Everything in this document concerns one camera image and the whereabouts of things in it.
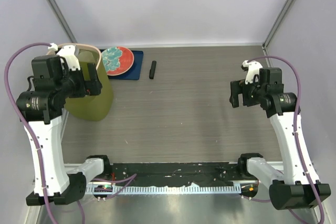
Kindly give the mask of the black trash bag roll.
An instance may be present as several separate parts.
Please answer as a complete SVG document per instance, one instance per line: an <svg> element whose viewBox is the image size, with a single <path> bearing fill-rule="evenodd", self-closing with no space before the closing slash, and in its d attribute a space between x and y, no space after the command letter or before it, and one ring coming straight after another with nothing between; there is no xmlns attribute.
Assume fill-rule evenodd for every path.
<svg viewBox="0 0 336 224"><path fill-rule="evenodd" d="M157 64L157 62L155 60L152 61L152 63L151 63L151 68L150 68L150 72L149 72L149 79L151 79L151 80L154 79L156 64Z"/></svg>

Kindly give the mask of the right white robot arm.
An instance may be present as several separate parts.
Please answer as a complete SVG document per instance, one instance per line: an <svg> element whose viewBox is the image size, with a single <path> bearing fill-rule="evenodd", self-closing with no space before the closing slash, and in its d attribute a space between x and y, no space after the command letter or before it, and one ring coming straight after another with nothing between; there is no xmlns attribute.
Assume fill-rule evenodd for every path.
<svg viewBox="0 0 336 224"><path fill-rule="evenodd" d="M259 153L241 154L237 173L242 179L257 178L269 191L277 210L314 208L331 195L329 184L321 183L312 166L301 129L301 117L295 115L297 96L285 93L280 68L264 68L257 62L243 64L243 80L230 83L232 107L259 105L274 128L283 161L280 172Z"/></svg>

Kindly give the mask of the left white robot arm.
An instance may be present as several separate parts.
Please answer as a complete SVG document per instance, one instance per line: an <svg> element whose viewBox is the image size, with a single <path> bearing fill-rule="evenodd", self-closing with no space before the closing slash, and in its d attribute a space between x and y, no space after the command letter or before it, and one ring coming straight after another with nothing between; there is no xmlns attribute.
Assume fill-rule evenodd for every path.
<svg viewBox="0 0 336 224"><path fill-rule="evenodd" d="M93 62L87 64L89 80L85 80L80 67L72 66L69 60L58 55L36 57L31 67L29 88L16 101L28 123L25 130L35 171L35 188L26 197L26 204L68 205L84 196L87 183L95 178L105 182L112 174L106 155L88 156L84 163L67 172L61 148L62 110L66 99L99 95L102 84Z"/></svg>

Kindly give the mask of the olive green trash bin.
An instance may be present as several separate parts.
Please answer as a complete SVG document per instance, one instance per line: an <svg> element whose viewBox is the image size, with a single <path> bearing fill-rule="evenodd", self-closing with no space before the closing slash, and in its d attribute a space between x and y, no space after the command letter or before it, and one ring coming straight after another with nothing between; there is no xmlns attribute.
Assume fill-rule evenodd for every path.
<svg viewBox="0 0 336 224"><path fill-rule="evenodd" d="M53 44L47 54L64 57L69 72L83 77L83 89L65 100L65 109L79 119L103 120L112 106L113 90L101 51L92 45L64 43Z"/></svg>

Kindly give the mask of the red patterned plate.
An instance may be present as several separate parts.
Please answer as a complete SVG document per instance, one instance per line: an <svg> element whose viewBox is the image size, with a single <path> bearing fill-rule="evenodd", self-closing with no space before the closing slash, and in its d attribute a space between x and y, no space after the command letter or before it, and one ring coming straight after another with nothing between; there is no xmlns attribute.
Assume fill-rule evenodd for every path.
<svg viewBox="0 0 336 224"><path fill-rule="evenodd" d="M134 54L126 47L110 47L101 55L107 75L111 77L126 73L134 64Z"/></svg>

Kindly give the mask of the blue tray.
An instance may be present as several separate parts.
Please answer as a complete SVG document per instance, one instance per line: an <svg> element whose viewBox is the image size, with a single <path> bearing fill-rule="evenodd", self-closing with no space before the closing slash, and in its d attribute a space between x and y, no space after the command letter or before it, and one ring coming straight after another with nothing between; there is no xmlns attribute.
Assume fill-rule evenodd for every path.
<svg viewBox="0 0 336 224"><path fill-rule="evenodd" d="M119 76L108 76L109 79L116 80L139 80L143 62L143 51L131 50L134 54L134 64L129 71Z"/></svg>

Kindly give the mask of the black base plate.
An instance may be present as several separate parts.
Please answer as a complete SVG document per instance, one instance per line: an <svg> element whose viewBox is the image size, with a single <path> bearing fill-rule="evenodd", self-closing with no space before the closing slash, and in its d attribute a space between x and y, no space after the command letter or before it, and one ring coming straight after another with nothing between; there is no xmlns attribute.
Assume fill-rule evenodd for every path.
<svg viewBox="0 0 336 224"><path fill-rule="evenodd" d="M200 187L231 186L235 181L256 181L247 177L236 163L114 163L107 175L99 175L94 181L120 181L136 175L130 186L182 187L192 183Z"/></svg>

